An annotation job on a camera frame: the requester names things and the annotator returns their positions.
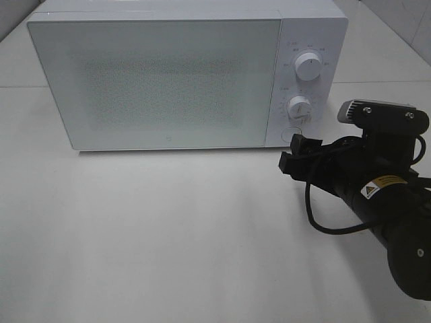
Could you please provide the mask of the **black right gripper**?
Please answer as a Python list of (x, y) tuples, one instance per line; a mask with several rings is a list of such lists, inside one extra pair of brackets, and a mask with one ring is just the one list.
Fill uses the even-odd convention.
[(411, 166), (421, 159), (414, 155), (420, 141), (415, 133), (364, 131), (360, 138), (323, 146), (322, 140), (294, 134), (291, 153), (281, 153), (278, 167), (294, 180), (312, 179), (314, 186), (345, 202), (370, 201), (386, 189), (413, 184), (418, 175)]

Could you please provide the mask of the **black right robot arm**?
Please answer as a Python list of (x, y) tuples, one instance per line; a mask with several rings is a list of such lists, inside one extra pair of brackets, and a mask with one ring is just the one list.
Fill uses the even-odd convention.
[[(295, 134), (283, 152), (280, 170), (305, 182), (309, 223), (334, 235), (370, 230), (387, 250), (390, 272), (408, 296), (430, 300), (430, 181), (413, 163), (414, 137), (346, 136), (325, 145)], [(310, 187), (340, 198), (360, 219), (351, 227), (330, 228), (312, 214)]]

